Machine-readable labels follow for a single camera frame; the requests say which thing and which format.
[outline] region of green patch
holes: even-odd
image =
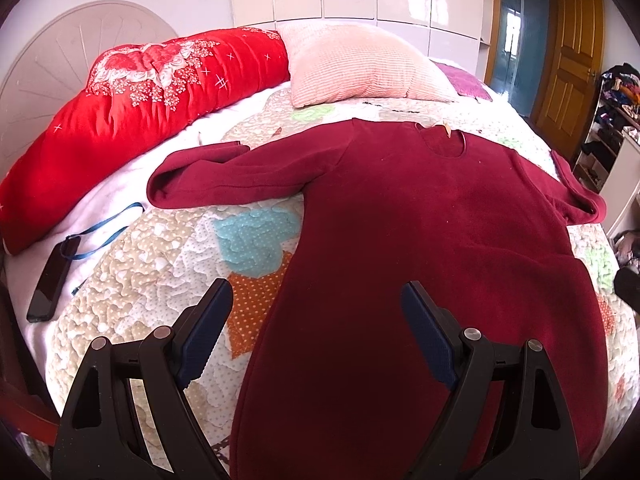
[[[600,288],[613,291],[613,278],[616,270],[609,258],[609,247],[604,245],[590,246],[585,250],[584,263],[596,271],[596,283]]]
[[[300,108],[300,110],[294,110],[291,114],[291,118],[294,121],[300,121],[301,123],[310,123],[322,119],[325,115],[330,114],[335,110],[335,105],[315,105]]]
[[[496,141],[507,148],[516,150],[517,152],[524,148],[522,141],[519,139],[513,139],[513,137],[498,137]]]

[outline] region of blue gripper pad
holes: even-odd
[[[458,384],[458,375],[455,369],[456,349],[453,346],[456,342],[452,340],[453,334],[447,335],[441,328],[439,322],[446,323],[446,320],[438,315],[438,307],[417,283],[422,293],[422,297],[420,296],[415,288],[415,283],[417,282],[407,283],[402,287],[402,311],[433,377],[444,383],[451,391]],[[427,307],[427,302],[431,303],[431,309]],[[455,338],[462,350],[462,343],[458,336],[456,335]]]
[[[175,383],[179,388],[185,389],[191,381],[202,375],[226,318],[231,313],[233,290],[227,280],[223,281],[212,298],[207,298],[206,294],[202,298],[204,301],[208,300],[207,304],[182,345],[180,369],[175,375]],[[194,308],[192,316],[197,316],[199,306],[200,304]]]

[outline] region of sleeve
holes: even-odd
[[[152,205],[166,209],[290,196],[331,171],[353,137],[353,121],[343,121],[321,124],[251,151],[231,142],[182,150],[154,171],[146,194]]]
[[[607,205],[602,197],[577,181],[564,158],[556,152],[551,152],[551,158],[558,170],[560,182],[527,159],[516,156],[525,176],[546,197],[567,225],[602,222],[607,214]]]

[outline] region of red sweater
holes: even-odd
[[[255,150],[170,155],[148,196],[164,208],[305,195],[298,249],[258,337],[236,408],[234,480],[399,480],[448,396],[402,316],[419,280],[463,327],[542,341],[583,464],[602,436],[607,353],[589,274],[568,224],[604,202],[558,157],[562,182],[481,137],[351,120]],[[469,462],[490,437],[496,392]]]

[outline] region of bed headboard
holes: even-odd
[[[101,0],[68,10],[24,47],[0,86],[0,178],[84,87],[101,52],[123,43],[153,43],[175,31],[145,7]]]

